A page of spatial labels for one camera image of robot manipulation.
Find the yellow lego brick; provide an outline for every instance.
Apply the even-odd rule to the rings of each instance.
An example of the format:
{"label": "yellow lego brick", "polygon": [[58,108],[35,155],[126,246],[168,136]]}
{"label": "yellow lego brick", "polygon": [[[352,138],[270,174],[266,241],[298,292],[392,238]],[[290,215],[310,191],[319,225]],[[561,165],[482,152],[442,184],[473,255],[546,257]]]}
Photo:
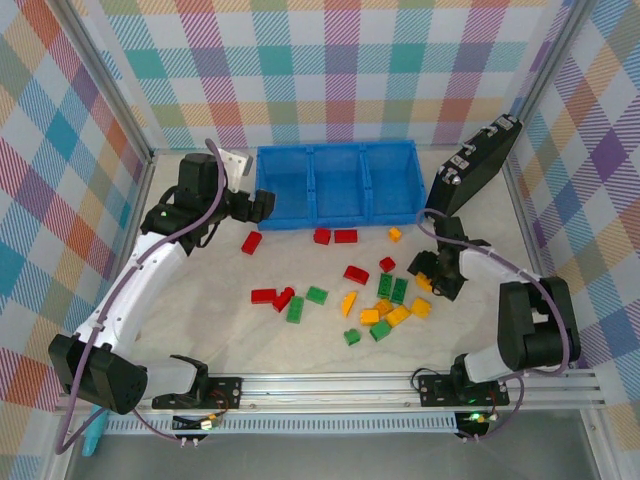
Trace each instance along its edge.
{"label": "yellow lego brick", "polygon": [[427,278],[424,273],[418,272],[416,275],[416,284],[423,289],[425,292],[433,292],[433,287],[431,286],[431,280]]}
{"label": "yellow lego brick", "polygon": [[360,313],[360,325],[365,327],[372,327],[380,321],[380,312],[375,308],[363,310]]}
{"label": "yellow lego brick", "polygon": [[402,238],[402,232],[396,227],[393,227],[391,230],[389,230],[389,238],[392,242],[397,243]]}
{"label": "yellow lego brick", "polygon": [[345,317],[349,316],[349,312],[351,311],[351,307],[356,303],[356,297],[358,296],[358,292],[351,292],[342,301],[342,314]]}
{"label": "yellow lego brick", "polygon": [[431,304],[424,298],[418,297],[413,301],[413,305],[411,305],[411,313],[416,317],[427,318],[429,313],[431,313]]}
{"label": "yellow lego brick", "polygon": [[400,305],[394,311],[387,315],[387,323],[391,325],[391,327],[397,327],[402,322],[404,322],[409,316],[411,312],[404,305]]}
{"label": "yellow lego brick", "polygon": [[393,310],[393,303],[391,303],[389,300],[384,298],[380,300],[378,303],[376,303],[376,306],[373,308],[375,308],[376,310],[378,310],[378,312],[380,312],[380,318],[382,318],[391,310]]}

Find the black bracket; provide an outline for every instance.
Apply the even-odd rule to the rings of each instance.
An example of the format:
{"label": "black bracket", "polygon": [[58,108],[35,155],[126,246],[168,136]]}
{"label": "black bracket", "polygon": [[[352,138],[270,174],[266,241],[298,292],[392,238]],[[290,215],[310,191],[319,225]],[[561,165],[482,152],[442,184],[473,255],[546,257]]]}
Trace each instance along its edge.
{"label": "black bracket", "polygon": [[199,402],[193,401],[189,395],[177,395],[171,393],[155,397],[151,402],[151,408],[155,410],[220,410],[220,396],[215,392],[221,392],[229,401],[229,410],[240,408],[242,398],[242,378],[241,377],[208,377],[203,386],[203,390],[208,394],[203,395]]}
{"label": "black bracket", "polygon": [[454,388],[451,375],[420,375],[420,405],[423,407],[504,407],[509,405],[509,393],[495,382],[478,383],[467,401],[462,401]]}

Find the red lego brick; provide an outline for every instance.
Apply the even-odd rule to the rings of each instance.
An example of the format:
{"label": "red lego brick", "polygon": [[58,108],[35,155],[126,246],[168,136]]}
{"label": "red lego brick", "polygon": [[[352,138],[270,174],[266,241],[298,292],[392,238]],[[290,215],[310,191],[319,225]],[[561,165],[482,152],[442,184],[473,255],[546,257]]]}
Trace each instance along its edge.
{"label": "red lego brick", "polygon": [[258,232],[251,232],[247,239],[242,244],[242,251],[249,255],[253,255],[258,245],[262,241],[262,234]]}
{"label": "red lego brick", "polygon": [[333,232],[333,239],[336,243],[358,243],[358,231],[336,230]]}
{"label": "red lego brick", "polygon": [[329,245],[331,230],[328,228],[316,228],[316,233],[313,234],[313,241],[321,245]]}
{"label": "red lego brick", "polygon": [[361,268],[354,267],[353,265],[349,265],[347,270],[344,272],[344,278],[349,280],[353,280],[356,283],[361,285],[366,285],[367,280],[369,280],[369,273],[365,272]]}
{"label": "red lego brick", "polygon": [[391,257],[383,258],[380,260],[380,268],[384,273],[389,273],[396,268],[396,262],[394,262]]}
{"label": "red lego brick", "polygon": [[251,290],[251,303],[254,305],[261,303],[273,303],[278,296],[275,288],[264,288],[262,290]]}
{"label": "red lego brick", "polygon": [[284,307],[289,305],[289,302],[295,294],[296,292],[293,290],[293,288],[285,288],[282,293],[278,295],[273,301],[273,308],[275,309],[275,311],[280,313],[282,310],[284,310]]}

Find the metal bracket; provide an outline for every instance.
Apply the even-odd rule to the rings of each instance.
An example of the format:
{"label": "metal bracket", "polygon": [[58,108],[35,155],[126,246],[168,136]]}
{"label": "metal bracket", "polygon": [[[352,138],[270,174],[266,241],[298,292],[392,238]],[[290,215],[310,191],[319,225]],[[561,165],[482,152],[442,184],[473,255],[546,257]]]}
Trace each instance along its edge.
{"label": "metal bracket", "polygon": [[487,382],[486,395],[475,397],[473,403],[463,403],[453,388],[453,381],[449,375],[420,375],[418,388],[420,389],[420,405],[423,407],[497,407],[509,405],[509,392],[506,385],[498,382]]}
{"label": "metal bracket", "polygon": [[[240,408],[240,400],[242,398],[242,378],[241,377],[209,377],[205,391],[209,392],[202,402],[194,404],[189,400],[184,400],[181,395],[168,394],[156,397],[151,402],[151,408],[154,410],[220,410],[228,408],[229,410],[237,410]],[[220,396],[211,395],[211,393],[220,392],[224,396],[229,405],[220,405]]]}

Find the wire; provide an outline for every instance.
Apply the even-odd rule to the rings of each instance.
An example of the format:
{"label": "wire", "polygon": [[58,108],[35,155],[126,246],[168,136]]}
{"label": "wire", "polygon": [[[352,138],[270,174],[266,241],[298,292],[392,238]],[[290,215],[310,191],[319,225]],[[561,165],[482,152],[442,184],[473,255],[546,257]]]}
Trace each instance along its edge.
{"label": "wire", "polygon": [[[222,163],[222,159],[220,157],[220,152],[218,150],[218,147],[216,147],[216,145],[213,143],[213,141],[210,138],[207,138],[205,140],[205,144],[207,145],[207,148],[211,151],[211,153],[213,154],[216,160],[218,171],[224,171],[224,164]],[[58,437],[56,439],[55,453],[57,455],[61,455],[64,452],[66,452],[69,449],[69,447],[71,447],[71,445],[73,445],[73,443],[77,440],[80,433],[82,433],[82,431],[84,431],[91,424],[91,422],[93,422],[96,418],[98,418],[98,415],[92,415],[92,417],[90,417],[89,419],[90,421],[87,420],[83,424],[83,426],[81,427],[82,430],[78,430],[77,432],[75,432],[69,438],[69,440],[65,443],[64,440],[67,435],[67,431],[69,430],[69,426],[71,425],[71,419],[73,417],[76,401],[78,399],[78,392],[80,390],[80,382],[82,380],[82,375],[84,374],[84,369],[87,365],[89,353],[91,352],[91,348],[96,342],[98,333],[100,332],[102,325],[107,319],[107,313],[109,313],[109,310],[111,309],[111,306],[115,302],[116,298],[118,297],[120,292],[122,292],[124,287],[127,285],[127,283],[129,282],[133,274],[143,267],[145,260],[147,260],[147,258],[149,258],[149,256],[151,256],[156,250],[158,250],[160,247],[162,247],[167,243],[177,240],[182,235],[185,235],[186,233],[189,233],[192,230],[195,230],[196,228],[200,227],[209,219],[209,217],[211,217],[211,215],[213,215],[213,213],[218,208],[218,205],[220,205],[220,201],[222,200],[222,194],[224,193],[225,187],[226,187],[226,176],[218,175],[218,191],[216,192],[216,196],[213,199],[213,202],[211,203],[209,210],[207,210],[207,212],[202,217],[200,217],[191,225],[188,225],[185,228],[153,244],[147,251],[145,251],[140,257],[138,257],[138,259],[136,260],[136,265],[130,267],[129,270],[127,270],[127,272],[123,275],[122,279],[117,284],[115,284],[111,289],[111,293],[107,297],[107,300],[105,301],[105,304],[102,310],[100,311],[100,314],[98,315],[98,319],[96,320],[97,325],[93,327],[91,335],[87,340],[84,350],[82,351],[82,355],[80,356],[80,360],[76,368],[75,376],[73,377],[73,383],[71,384],[71,392],[69,393],[69,406],[67,407],[67,411],[61,421],[60,430],[58,432]],[[153,428],[150,428],[150,430],[153,431],[154,433],[161,433]]]}
{"label": "wire", "polygon": [[409,383],[411,384],[411,387],[413,387],[413,389],[418,393],[420,393],[420,389],[418,387],[416,387],[415,378],[416,378],[416,375],[418,375],[420,372],[424,372],[424,371],[435,373],[437,376],[444,378],[444,375],[442,375],[440,372],[436,372],[435,370],[432,370],[430,368],[427,368],[427,367],[418,368],[415,372],[413,372],[413,374],[411,374],[411,379],[409,380]]}
{"label": "wire", "polygon": [[540,375],[544,375],[544,376],[558,376],[561,375],[562,372],[564,372],[568,367],[569,367],[569,336],[567,335],[567,329],[564,325],[564,321],[562,320],[562,315],[560,314],[560,311],[558,310],[558,306],[556,305],[556,303],[553,301],[553,298],[551,298],[551,295],[549,295],[549,292],[547,292],[545,290],[545,288],[542,286],[542,284],[536,280],[534,277],[532,277],[531,275],[529,275],[526,271],[524,271],[521,268],[518,268],[516,265],[514,265],[513,263],[511,263],[509,260],[507,260],[506,258],[500,256],[499,254],[497,254],[494,250],[490,250],[490,249],[486,249],[483,247],[479,247],[477,245],[474,245],[472,243],[469,242],[464,242],[462,240],[454,240],[452,238],[447,238],[447,237],[441,237],[440,235],[436,235],[433,232],[430,232],[429,230],[427,230],[423,225],[422,225],[422,217],[425,216],[425,214],[432,214],[432,215],[438,215],[441,217],[445,217],[446,215],[442,212],[439,212],[437,210],[434,210],[432,208],[423,208],[422,210],[420,210],[417,214],[416,214],[416,224],[418,225],[418,228],[420,230],[422,230],[422,232],[441,242],[445,242],[445,243],[449,243],[451,245],[458,245],[461,247],[465,247],[465,248],[469,248],[471,250],[475,250],[476,252],[480,252],[483,255],[486,255],[489,258],[492,258],[494,261],[496,261],[497,263],[499,263],[500,265],[502,265],[503,267],[506,267],[508,270],[512,271],[513,273],[515,273],[516,275],[518,275],[519,277],[525,279],[527,282],[531,283],[542,295],[542,298],[544,298],[544,300],[547,302],[547,304],[549,305],[549,308],[551,310],[551,313],[553,315],[553,318],[555,319],[556,323],[558,324],[558,330],[560,333],[560,339],[562,341],[562,361],[560,362],[560,365],[558,366],[557,369],[551,371],[551,372],[547,372],[545,370],[539,370],[539,369],[532,369],[533,371],[535,371],[536,373],[539,373]]}

